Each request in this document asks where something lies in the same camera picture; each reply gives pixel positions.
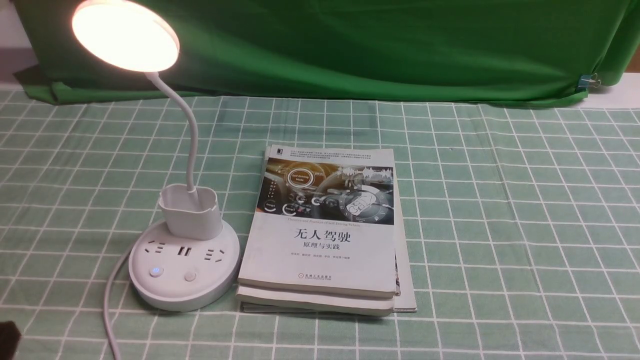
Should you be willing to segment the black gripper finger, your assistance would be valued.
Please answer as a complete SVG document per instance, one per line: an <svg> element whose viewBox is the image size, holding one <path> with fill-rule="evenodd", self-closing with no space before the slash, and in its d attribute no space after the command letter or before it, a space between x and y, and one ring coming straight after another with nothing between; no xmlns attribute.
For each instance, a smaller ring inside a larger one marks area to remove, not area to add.
<svg viewBox="0 0 640 360"><path fill-rule="evenodd" d="M22 338L22 332L14 321L0 322L0 359L13 360Z"/></svg>

